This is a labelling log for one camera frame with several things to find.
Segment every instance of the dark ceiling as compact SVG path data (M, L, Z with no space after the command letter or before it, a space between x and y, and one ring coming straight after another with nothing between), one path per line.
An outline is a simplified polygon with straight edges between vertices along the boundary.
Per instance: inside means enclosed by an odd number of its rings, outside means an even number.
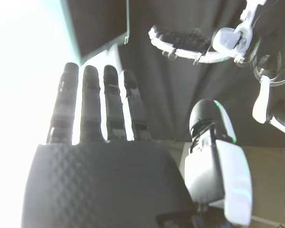
M186 32L201 28L211 36L221 27L235 28L245 5L245 0L130 0L130 42L120 47L120 55L123 68L136 74L155 139L190 141L191 109L200 99L211 98L226 108L240 145L285 146L285 134L252 118L260 85L250 67L240 68L232 60L197 66L186 59L171 61L148 37L154 24ZM268 0L257 16L266 9L255 37L266 38L263 52L281 50L285 65L285 0ZM271 92L270 104L285 101L285 85Z

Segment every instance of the diamond texture pattern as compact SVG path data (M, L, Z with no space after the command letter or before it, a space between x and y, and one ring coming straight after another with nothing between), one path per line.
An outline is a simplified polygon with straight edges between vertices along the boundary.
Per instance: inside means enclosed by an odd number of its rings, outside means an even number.
M160 214L194 205L176 163L148 142L39 146L23 228L156 228Z

